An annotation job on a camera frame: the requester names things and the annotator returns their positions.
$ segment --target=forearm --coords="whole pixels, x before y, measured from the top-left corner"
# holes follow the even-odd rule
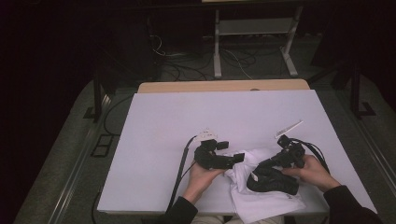
[[[382,223],[376,213],[358,203],[346,186],[326,191],[324,198],[330,206],[330,224]]]

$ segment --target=white cloth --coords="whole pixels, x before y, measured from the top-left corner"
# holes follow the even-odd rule
[[[247,188],[248,176],[264,160],[280,151],[279,147],[238,151],[245,160],[224,174],[231,178],[231,196],[236,213],[246,224],[268,217],[283,215],[306,207],[300,194],[289,195],[280,191],[254,192]]]

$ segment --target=gray carpet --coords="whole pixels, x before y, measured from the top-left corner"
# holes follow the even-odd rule
[[[247,57],[240,64],[233,61],[233,55],[223,50],[224,59],[221,61],[222,79],[248,79],[248,74],[253,79],[289,78],[288,71],[281,61],[278,51],[284,41],[283,36],[259,36],[254,38],[223,39],[223,49],[232,52],[241,59]],[[305,36],[296,38],[291,48],[293,59],[300,78],[309,78],[319,72],[321,68],[310,66],[310,61],[320,41],[319,36]],[[248,57],[258,49],[255,57]],[[167,60],[163,67],[161,81],[175,80],[204,80],[213,78],[212,53],[210,49],[203,56],[193,54],[189,57],[176,57]],[[175,64],[189,67],[182,68]],[[370,143],[381,149],[389,161],[389,165],[396,168],[394,159],[396,154],[396,115],[382,100],[375,85],[370,80],[363,78],[361,81],[361,100],[368,102],[376,112],[374,117],[364,117],[357,120],[348,109],[349,88],[344,91],[334,91],[330,87],[332,75],[329,75],[311,85],[318,93],[338,137],[343,144],[346,154],[354,165],[361,181],[366,187],[378,214],[384,223],[396,223],[396,198],[390,190],[380,168],[373,159]],[[108,99],[109,105],[105,106],[105,113],[97,124],[91,119],[84,119],[85,110],[92,106],[92,84],[81,93],[76,100],[69,119],[66,121],[62,132],[46,164],[37,178],[32,190],[22,207],[15,223],[46,223],[62,196],[64,189],[70,193],[68,203],[64,205],[57,221],[51,223],[92,223],[92,214],[96,223],[141,223],[136,216],[115,216],[93,211],[99,189],[106,181],[106,175],[112,161],[112,156],[117,147],[118,137],[114,137],[109,153],[106,157],[91,157],[93,150],[97,154],[104,153],[105,147],[96,147],[100,140],[101,145],[106,145],[108,137],[101,134],[120,133],[134,89],[119,90]],[[70,175],[79,170],[74,179],[73,188],[67,186]],[[320,223],[322,217],[297,217],[297,223]]]

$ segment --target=dark background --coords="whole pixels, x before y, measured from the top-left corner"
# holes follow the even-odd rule
[[[138,6],[149,1],[113,3]],[[176,49],[197,48],[202,35],[213,35],[214,21],[213,11],[92,12],[78,10],[76,2],[65,0],[37,4],[3,0],[0,4],[0,220],[12,223],[70,108],[95,73],[100,71],[108,93],[119,85],[156,80],[161,61],[151,51],[149,34],[161,35]],[[396,84],[395,8],[391,1],[305,7],[297,34],[324,33],[314,63],[326,67],[345,57],[357,58],[363,74],[396,108],[392,92]],[[222,15],[261,14],[229,9]],[[152,18],[149,27],[147,17]],[[117,64],[108,53],[128,67]]]

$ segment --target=black sleeve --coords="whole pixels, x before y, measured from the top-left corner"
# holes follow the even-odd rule
[[[178,197],[172,208],[160,216],[156,224],[190,224],[197,213],[198,210],[192,203]]]
[[[349,191],[347,186],[330,189],[324,193],[330,206],[330,224],[380,224],[378,215],[372,210],[362,207]]]

